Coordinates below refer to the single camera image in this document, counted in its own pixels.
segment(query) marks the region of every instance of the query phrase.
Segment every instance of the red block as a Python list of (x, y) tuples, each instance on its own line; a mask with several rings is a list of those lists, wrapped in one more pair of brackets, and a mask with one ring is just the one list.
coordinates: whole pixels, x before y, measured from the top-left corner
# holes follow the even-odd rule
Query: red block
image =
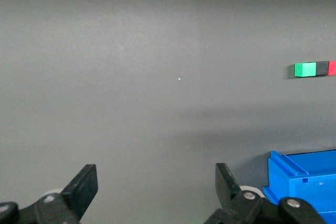
[(336, 61), (329, 61), (329, 76), (336, 76)]

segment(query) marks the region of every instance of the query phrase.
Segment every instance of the green block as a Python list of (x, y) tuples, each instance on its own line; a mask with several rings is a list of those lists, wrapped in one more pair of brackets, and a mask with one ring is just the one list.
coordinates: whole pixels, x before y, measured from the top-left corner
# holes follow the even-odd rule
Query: green block
[(295, 63), (296, 77), (316, 76), (316, 62)]

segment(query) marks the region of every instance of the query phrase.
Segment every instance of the gray floor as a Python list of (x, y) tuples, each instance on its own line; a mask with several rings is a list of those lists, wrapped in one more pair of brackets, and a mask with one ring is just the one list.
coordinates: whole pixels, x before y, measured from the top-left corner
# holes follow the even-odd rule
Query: gray floor
[(0, 201), (95, 163), (82, 223), (203, 223), (214, 164), (336, 148), (335, 0), (0, 0)]

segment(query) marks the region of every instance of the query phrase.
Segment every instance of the black block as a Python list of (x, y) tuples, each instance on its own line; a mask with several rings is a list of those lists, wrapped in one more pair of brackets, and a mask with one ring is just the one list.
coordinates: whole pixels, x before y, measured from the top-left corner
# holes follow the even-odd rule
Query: black block
[(316, 62), (316, 76), (326, 76), (329, 71), (328, 61), (317, 61)]

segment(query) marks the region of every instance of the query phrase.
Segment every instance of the blue container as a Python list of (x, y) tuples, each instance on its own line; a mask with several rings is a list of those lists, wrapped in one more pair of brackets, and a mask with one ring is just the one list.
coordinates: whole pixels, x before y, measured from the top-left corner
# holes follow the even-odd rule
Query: blue container
[(272, 203), (298, 197), (309, 202), (327, 223), (336, 223), (336, 150), (288, 156), (272, 151), (268, 176), (264, 193)]

